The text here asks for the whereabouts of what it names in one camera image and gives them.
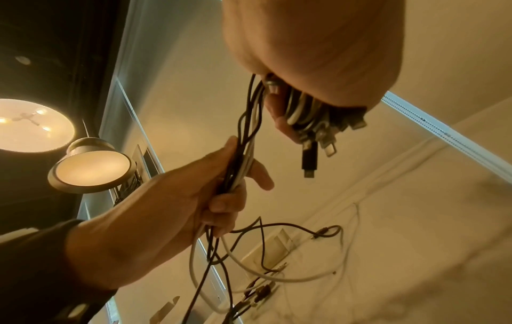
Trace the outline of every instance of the lamp shade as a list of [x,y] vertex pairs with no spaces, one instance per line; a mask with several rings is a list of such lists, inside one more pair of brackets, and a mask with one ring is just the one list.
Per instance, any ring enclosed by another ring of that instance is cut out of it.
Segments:
[[131,158],[100,138],[86,137],[69,145],[66,156],[48,173],[48,181],[60,191],[85,194],[117,187],[134,173]]
[[46,152],[73,140],[75,128],[54,109],[35,102],[0,99],[0,149]]

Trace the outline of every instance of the person's left hand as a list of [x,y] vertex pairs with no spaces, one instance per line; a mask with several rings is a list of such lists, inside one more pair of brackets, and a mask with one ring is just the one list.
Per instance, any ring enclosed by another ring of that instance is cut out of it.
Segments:
[[[222,149],[154,177],[111,211],[73,229],[66,252],[78,277],[96,288],[119,288],[185,250],[201,224],[213,226],[216,237],[233,230],[245,207],[245,182],[231,193],[216,192],[235,149],[232,137]],[[274,187],[256,160],[247,176],[262,189]]]

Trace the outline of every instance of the person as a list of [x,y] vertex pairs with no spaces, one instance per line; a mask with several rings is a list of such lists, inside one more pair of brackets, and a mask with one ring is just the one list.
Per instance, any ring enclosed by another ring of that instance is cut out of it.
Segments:
[[[402,61],[404,0],[223,0],[223,33],[250,72],[340,107],[374,107]],[[283,89],[268,89],[276,128]],[[185,250],[199,225],[230,232],[246,201],[245,182],[216,195],[236,138],[204,158],[152,178],[105,214],[72,220],[0,243],[4,323],[88,323],[116,290]],[[274,183],[255,161],[248,176]]]

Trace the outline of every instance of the black sleeve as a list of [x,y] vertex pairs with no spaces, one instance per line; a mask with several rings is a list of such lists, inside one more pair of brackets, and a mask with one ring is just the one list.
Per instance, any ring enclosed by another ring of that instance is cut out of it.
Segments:
[[81,284],[71,269],[64,244],[78,223],[0,243],[0,323],[88,323],[115,294]]

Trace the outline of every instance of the white outlet plate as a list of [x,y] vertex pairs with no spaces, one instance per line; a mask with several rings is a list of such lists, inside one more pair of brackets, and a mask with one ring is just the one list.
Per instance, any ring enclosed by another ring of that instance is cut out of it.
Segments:
[[[280,228],[271,235],[265,237],[265,267],[274,268],[281,262],[289,253],[294,249],[295,245],[285,231]],[[261,267],[261,254],[263,245],[259,244],[251,252],[249,252],[243,259],[242,263],[255,271],[260,273],[265,272]],[[255,278],[254,275],[246,273],[248,279],[251,281]]]

